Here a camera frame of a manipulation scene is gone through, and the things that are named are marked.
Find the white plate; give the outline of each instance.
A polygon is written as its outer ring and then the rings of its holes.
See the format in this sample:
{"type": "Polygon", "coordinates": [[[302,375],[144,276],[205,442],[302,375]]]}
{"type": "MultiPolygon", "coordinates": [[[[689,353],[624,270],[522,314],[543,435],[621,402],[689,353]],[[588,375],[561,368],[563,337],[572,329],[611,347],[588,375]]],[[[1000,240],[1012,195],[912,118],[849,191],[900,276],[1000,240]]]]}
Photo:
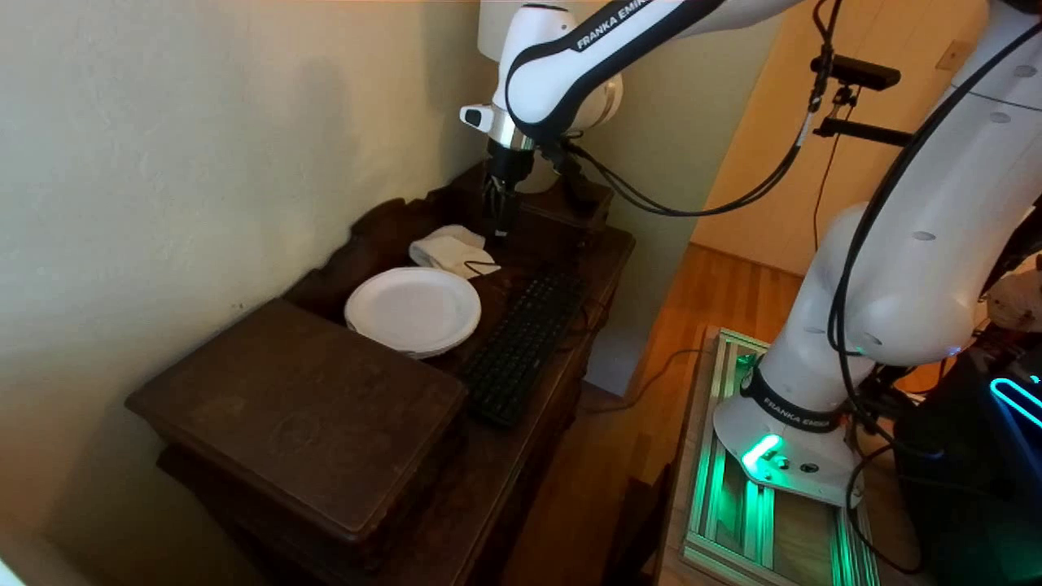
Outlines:
{"type": "Polygon", "coordinates": [[[346,304],[350,326],[393,353],[431,358],[474,333],[483,300],[456,275],[393,269],[366,282],[346,304]]]}

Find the black cable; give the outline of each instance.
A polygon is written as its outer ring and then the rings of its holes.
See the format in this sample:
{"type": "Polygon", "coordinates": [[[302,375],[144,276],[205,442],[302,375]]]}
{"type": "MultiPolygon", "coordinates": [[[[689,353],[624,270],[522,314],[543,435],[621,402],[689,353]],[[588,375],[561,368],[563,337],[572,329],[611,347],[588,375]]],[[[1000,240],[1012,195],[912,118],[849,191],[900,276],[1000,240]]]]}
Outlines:
{"type": "Polygon", "coordinates": [[[788,155],[780,156],[780,163],[754,185],[749,190],[747,195],[727,201],[727,206],[715,206],[715,210],[672,210],[672,206],[662,206],[656,201],[650,195],[646,195],[640,190],[636,190],[630,181],[621,181],[615,170],[610,170],[607,163],[600,163],[592,155],[586,155],[584,146],[577,145],[566,145],[566,155],[586,160],[607,182],[610,190],[624,198],[630,206],[648,212],[648,214],[666,214],[666,218],[707,218],[707,214],[727,214],[727,212],[735,212],[735,210],[747,210],[753,201],[759,201],[761,195],[770,195],[780,181],[786,173],[792,170],[792,163],[797,160],[800,155],[800,145],[805,145],[805,135],[808,135],[808,121],[800,129],[800,135],[792,139],[788,155]]]}
{"type": "MultiPolygon", "coordinates": [[[[600,163],[592,155],[579,151],[577,145],[563,145],[563,155],[586,160],[610,182],[610,190],[621,201],[630,201],[630,206],[636,206],[637,212],[648,212],[648,214],[709,218],[709,214],[727,214],[727,212],[735,212],[735,210],[749,210],[753,201],[766,198],[788,176],[788,170],[796,165],[797,155],[805,151],[805,139],[808,139],[808,131],[810,131],[810,118],[817,114],[821,98],[826,93],[826,79],[830,79],[830,65],[835,65],[835,36],[837,36],[842,0],[835,0],[830,23],[821,20],[821,6],[823,6],[823,0],[817,0],[817,6],[813,6],[813,25],[821,32],[821,70],[813,75],[813,89],[810,89],[810,98],[808,98],[805,125],[796,135],[796,139],[788,145],[788,151],[778,160],[778,165],[754,190],[749,190],[747,195],[735,195],[734,201],[723,201],[715,210],[672,210],[672,206],[662,206],[658,198],[646,195],[631,182],[624,182],[615,170],[610,170],[607,163],[600,163]]],[[[563,176],[577,173],[569,160],[561,160],[557,170],[563,176]]]]}
{"type": "MultiPolygon", "coordinates": [[[[852,118],[856,98],[861,98],[861,89],[856,89],[852,95],[849,95],[849,89],[846,89],[842,103],[846,103],[849,107],[846,107],[842,121],[852,118]]],[[[830,181],[835,163],[837,163],[839,139],[842,139],[842,135],[835,136],[835,145],[830,145],[830,151],[826,151],[826,163],[823,163],[821,182],[817,182],[817,191],[813,191],[813,210],[810,210],[813,252],[821,247],[821,235],[817,235],[817,231],[821,231],[821,229],[817,229],[817,224],[821,224],[821,201],[823,201],[823,190],[826,190],[826,181],[830,181]]]]}
{"type": "Polygon", "coordinates": [[[675,368],[675,363],[676,363],[681,355],[689,355],[689,353],[699,353],[699,347],[688,347],[688,348],[676,348],[675,355],[666,355],[666,358],[662,363],[662,368],[658,368],[631,397],[624,397],[624,402],[620,402],[620,405],[611,405],[611,406],[588,406],[588,410],[584,410],[584,415],[620,415],[620,410],[631,410],[631,406],[640,405],[646,396],[675,368]]]}
{"type": "MultiPolygon", "coordinates": [[[[849,355],[846,353],[846,290],[849,290],[849,275],[852,275],[852,263],[881,212],[881,206],[888,201],[888,195],[896,191],[900,181],[906,176],[906,170],[912,165],[912,160],[919,156],[919,151],[934,136],[934,131],[948,121],[948,114],[981,86],[985,75],[989,75],[1007,57],[1012,57],[1021,44],[1029,44],[1031,36],[1040,36],[1042,23],[1037,23],[1031,31],[1027,31],[1021,36],[1016,36],[1011,46],[1002,46],[992,60],[987,60],[964,86],[957,86],[944,103],[942,107],[915,131],[915,136],[910,139],[910,146],[900,155],[900,160],[888,165],[888,173],[881,176],[876,195],[868,198],[863,218],[856,221],[852,229],[852,237],[849,237],[849,252],[842,258],[842,275],[839,275],[839,285],[837,285],[837,292],[830,300],[830,315],[826,315],[826,338],[837,353],[837,363],[839,363],[839,375],[842,375],[842,387],[846,387],[846,397],[849,397],[849,410],[852,410],[852,420],[856,424],[866,424],[868,415],[863,415],[861,406],[861,392],[852,385],[852,375],[849,375],[849,355]]],[[[926,456],[926,458],[934,458],[939,454],[919,454],[919,449],[910,449],[910,447],[900,447],[893,441],[893,449],[906,449],[912,456],[926,456]]]]}
{"type": "Polygon", "coordinates": [[[846,502],[842,502],[842,506],[846,506],[846,522],[849,522],[856,542],[861,542],[876,562],[881,562],[885,567],[893,567],[893,570],[900,570],[900,572],[906,572],[906,577],[915,577],[915,572],[926,572],[926,556],[919,556],[915,567],[906,567],[906,565],[893,562],[888,553],[881,553],[881,552],[866,539],[866,531],[861,528],[861,516],[856,516],[856,507],[852,507],[856,479],[868,470],[868,464],[876,464],[876,458],[885,456],[885,454],[893,454],[893,447],[879,447],[876,454],[863,456],[863,458],[852,466],[852,471],[849,471],[849,479],[846,479],[846,502]]]}

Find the wooden floor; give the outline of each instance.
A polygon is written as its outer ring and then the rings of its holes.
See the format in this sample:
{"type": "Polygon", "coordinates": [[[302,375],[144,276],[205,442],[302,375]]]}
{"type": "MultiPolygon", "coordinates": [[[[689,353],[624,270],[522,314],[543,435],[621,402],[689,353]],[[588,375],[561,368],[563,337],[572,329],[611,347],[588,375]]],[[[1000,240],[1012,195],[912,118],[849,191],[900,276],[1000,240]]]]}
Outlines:
{"type": "Polygon", "coordinates": [[[630,402],[586,392],[518,539],[507,586],[604,582],[630,479],[650,486],[675,458],[707,329],[775,338],[796,292],[792,275],[707,247],[684,253],[630,402]]]}

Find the wall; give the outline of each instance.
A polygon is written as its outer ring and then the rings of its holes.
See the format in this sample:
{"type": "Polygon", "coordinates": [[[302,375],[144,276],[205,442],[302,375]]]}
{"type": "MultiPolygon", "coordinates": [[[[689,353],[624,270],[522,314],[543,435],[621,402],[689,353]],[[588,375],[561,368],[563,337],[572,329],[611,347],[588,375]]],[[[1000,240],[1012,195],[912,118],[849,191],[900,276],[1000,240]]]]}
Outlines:
{"type": "MultiPolygon", "coordinates": [[[[981,0],[846,0],[835,40],[837,54],[901,73],[896,89],[863,93],[849,121],[915,131],[970,57],[985,10],[987,3],[981,0]]],[[[749,98],[749,114],[712,182],[712,206],[754,185],[788,151],[810,93],[808,65],[821,46],[810,14],[813,3],[800,3],[778,23],[778,40],[749,98]]],[[[830,114],[835,89],[837,86],[830,86],[817,121],[830,114]]],[[[699,221],[693,240],[788,275],[805,275],[813,253],[813,235],[823,235],[837,212],[868,198],[896,155],[900,151],[885,145],[852,136],[835,145],[830,136],[810,135],[800,160],[770,198],[699,221]]]]}
{"type": "Polygon", "coordinates": [[[255,582],[123,397],[483,151],[470,0],[0,0],[0,525],[255,582]]]}
{"type": "MultiPolygon", "coordinates": [[[[664,206],[703,210],[773,40],[775,23],[759,23],[650,54],[624,75],[621,110],[588,135],[588,151],[664,206]]],[[[646,214],[615,198],[611,224],[631,231],[637,247],[611,322],[597,338],[588,382],[630,396],[693,221],[646,214]]]]}

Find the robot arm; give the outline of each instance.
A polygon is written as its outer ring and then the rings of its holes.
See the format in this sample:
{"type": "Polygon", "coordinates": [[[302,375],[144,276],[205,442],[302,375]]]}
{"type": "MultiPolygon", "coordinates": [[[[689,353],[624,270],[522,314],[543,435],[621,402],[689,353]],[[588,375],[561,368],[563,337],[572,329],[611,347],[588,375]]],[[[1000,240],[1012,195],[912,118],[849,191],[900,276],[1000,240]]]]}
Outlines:
{"type": "MultiPolygon", "coordinates": [[[[792,3],[797,0],[615,0],[579,25],[561,3],[522,6],[493,118],[462,114],[493,136],[498,201],[510,201],[533,151],[557,155],[579,105],[615,73],[675,36],[759,23],[792,3]]],[[[852,506],[846,483],[856,456],[837,426],[849,385],[876,365],[926,365],[966,341],[981,286],[1042,190],[1042,44],[1029,36],[1040,0],[1011,3],[1016,10],[989,0],[992,23],[970,73],[1011,40],[1029,44],[964,103],[939,107],[939,129],[885,176],[881,212],[868,206],[839,214],[753,385],[712,410],[715,441],[754,483],[852,506]],[[766,437],[778,441],[773,458],[749,458],[766,437]]]]}
{"type": "Polygon", "coordinates": [[[462,125],[488,136],[493,190],[484,191],[484,212],[493,235],[507,235],[515,185],[531,173],[533,151],[557,160],[561,139],[611,118],[621,70],[666,40],[749,25],[796,3],[611,0],[579,25],[563,0],[522,3],[502,44],[493,105],[458,110],[462,125]]]}
{"type": "Polygon", "coordinates": [[[666,40],[770,20],[797,0],[615,0],[561,40],[526,46],[502,79],[515,125],[542,146],[572,129],[584,103],[666,40]]]}

